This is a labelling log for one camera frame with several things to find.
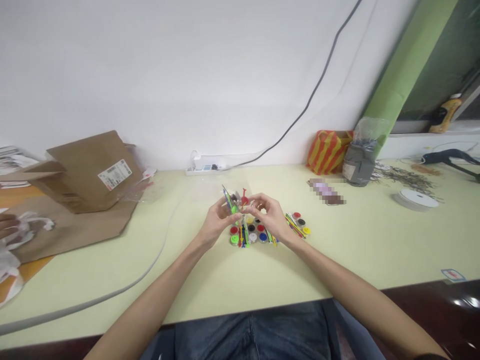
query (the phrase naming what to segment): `scattered wire pieces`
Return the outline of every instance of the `scattered wire pieces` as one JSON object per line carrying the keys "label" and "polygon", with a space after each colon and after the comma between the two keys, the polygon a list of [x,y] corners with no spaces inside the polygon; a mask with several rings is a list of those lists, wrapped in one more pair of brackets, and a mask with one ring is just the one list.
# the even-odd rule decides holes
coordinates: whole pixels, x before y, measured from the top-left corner
{"label": "scattered wire pieces", "polygon": [[412,164],[412,165],[410,165],[410,167],[413,170],[415,170],[419,173],[422,173],[422,174],[435,175],[435,176],[439,176],[439,175],[442,174],[441,171],[429,168],[429,167],[427,167],[425,165],[422,165],[422,164]]}
{"label": "scattered wire pieces", "polygon": [[394,183],[400,182],[404,186],[435,198],[436,200],[443,200],[435,197],[432,189],[437,188],[437,185],[429,181],[425,175],[420,175],[399,167],[385,165],[380,162],[375,164],[375,173],[376,175],[372,176],[370,179],[372,182],[383,183],[382,180],[389,179]]}

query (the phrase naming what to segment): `forearm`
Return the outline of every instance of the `forearm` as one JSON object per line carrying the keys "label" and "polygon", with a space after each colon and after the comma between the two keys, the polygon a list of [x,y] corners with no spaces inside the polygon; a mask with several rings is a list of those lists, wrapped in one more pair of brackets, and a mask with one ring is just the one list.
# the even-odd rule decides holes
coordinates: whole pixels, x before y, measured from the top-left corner
{"label": "forearm", "polygon": [[208,248],[195,239],[118,318],[86,359],[138,359]]}
{"label": "forearm", "polygon": [[360,323],[404,356],[432,353],[447,358],[442,348],[381,291],[297,236],[285,244]]}

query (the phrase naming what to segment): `plastic bag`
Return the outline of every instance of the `plastic bag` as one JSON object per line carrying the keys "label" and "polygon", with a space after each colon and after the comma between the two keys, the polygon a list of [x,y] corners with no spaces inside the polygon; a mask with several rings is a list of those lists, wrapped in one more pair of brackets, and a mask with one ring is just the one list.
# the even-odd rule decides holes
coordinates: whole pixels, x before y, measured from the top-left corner
{"label": "plastic bag", "polygon": [[308,152],[306,167],[317,175],[341,173],[353,134],[353,131],[318,131]]}
{"label": "plastic bag", "polygon": [[375,168],[375,160],[391,128],[389,120],[363,117],[353,133],[345,155],[342,174],[353,186],[364,187]]}

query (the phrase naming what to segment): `light yellow tabletop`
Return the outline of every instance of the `light yellow tabletop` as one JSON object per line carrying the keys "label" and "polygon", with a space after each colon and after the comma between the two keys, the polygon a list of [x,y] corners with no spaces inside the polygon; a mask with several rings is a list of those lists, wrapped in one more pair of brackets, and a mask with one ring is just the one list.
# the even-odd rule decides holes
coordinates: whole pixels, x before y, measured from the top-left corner
{"label": "light yellow tabletop", "polygon": [[[366,187],[332,182],[346,204],[327,206],[307,185],[315,176],[304,165],[248,167],[205,177],[160,172],[122,236],[56,256],[0,309],[0,324],[73,306],[134,282],[166,239],[145,278],[88,309],[0,336],[0,349],[104,333],[195,236],[208,207],[222,196],[222,184],[239,192],[264,192],[278,199],[285,212],[301,213],[311,228],[310,244],[379,289],[443,280],[441,269],[478,279],[480,184],[447,166],[434,168],[441,175],[427,176],[444,203],[428,212],[396,203],[392,195],[404,187],[389,180]],[[165,323],[329,296],[285,246],[256,243],[239,249],[229,244],[226,230],[186,280]]]}

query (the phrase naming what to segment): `white wall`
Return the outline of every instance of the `white wall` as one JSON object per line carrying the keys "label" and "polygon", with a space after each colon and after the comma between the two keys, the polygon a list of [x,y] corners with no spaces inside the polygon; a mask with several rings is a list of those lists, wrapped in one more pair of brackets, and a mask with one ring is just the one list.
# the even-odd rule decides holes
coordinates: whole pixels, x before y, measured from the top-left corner
{"label": "white wall", "polygon": [[[2,0],[0,145],[42,156],[115,129],[159,169],[193,149],[261,151],[302,110],[354,4]],[[317,130],[353,128],[414,5],[363,0],[309,111],[256,164],[304,162]]]}

